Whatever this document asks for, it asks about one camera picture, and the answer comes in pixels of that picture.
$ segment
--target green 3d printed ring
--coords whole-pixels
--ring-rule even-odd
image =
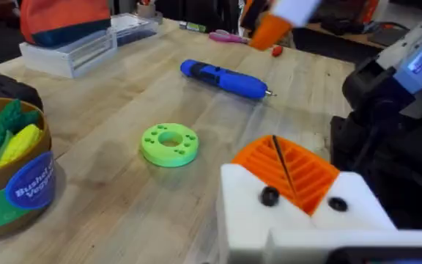
[[[153,164],[178,167],[190,163],[198,152],[195,132],[180,124],[158,124],[141,137],[141,151]]]

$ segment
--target wooden tabletop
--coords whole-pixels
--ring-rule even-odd
[[[375,48],[381,48],[381,49],[386,48],[383,45],[369,41],[369,37],[372,36],[372,33],[369,33],[369,34],[344,34],[342,36],[337,36],[337,35],[329,32],[328,30],[323,29],[320,26],[320,23],[310,23],[306,26],[306,28],[310,29],[310,30],[314,30],[316,32],[323,33],[323,34],[329,34],[329,35],[332,35],[334,37],[340,37],[342,39],[350,40],[350,41],[353,41],[353,42],[356,42],[356,43],[360,43],[360,44],[364,44],[364,45],[370,45],[370,46],[375,47]]]
[[[248,100],[191,80],[179,70],[185,59],[256,76],[278,96]],[[28,70],[22,59],[0,65],[38,89],[59,181],[42,218],[0,241],[0,264],[202,263],[216,253],[220,165],[267,134],[328,158],[330,118],[349,112],[341,85],[352,70],[302,51],[273,58],[217,43],[172,21],[76,80]],[[162,122],[197,132],[195,161],[166,169],[144,160],[140,137]]]

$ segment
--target blue screwdriver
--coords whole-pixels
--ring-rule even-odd
[[[180,65],[180,70],[188,77],[196,78],[247,98],[261,99],[265,96],[276,96],[268,89],[266,83],[255,77],[192,59],[185,60]]]

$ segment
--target red object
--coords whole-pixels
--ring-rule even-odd
[[[96,21],[110,21],[106,0],[24,0],[21,5],[21,31],[29,43],[39,44],[34,40],[38,34],[43,37],[53,32],[62,35],[60,29],[73,29]],[[77,32],[68,30],[63,37]]]
[[[273,56],[279,56],[283,53],[283,47],[276,46],[273,48],[273,52],[271,53]]]
[[[369,23],[372,21],[372,16],[374,16],[375,10],[379,5],[379,0],[368,0],[364,6],[363,12],[360,16],[360,22]]]

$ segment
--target clear plastic container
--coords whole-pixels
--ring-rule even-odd
[[[113,15],[111,27],[116,32],[116,41],[120,47],[157,34],[159,23],[125,13]]]
[[[112,57],[116,47],[112,28],[58,48],[42,48],[28,43],[19,45],[28,68],[68,78],[79,77]]]

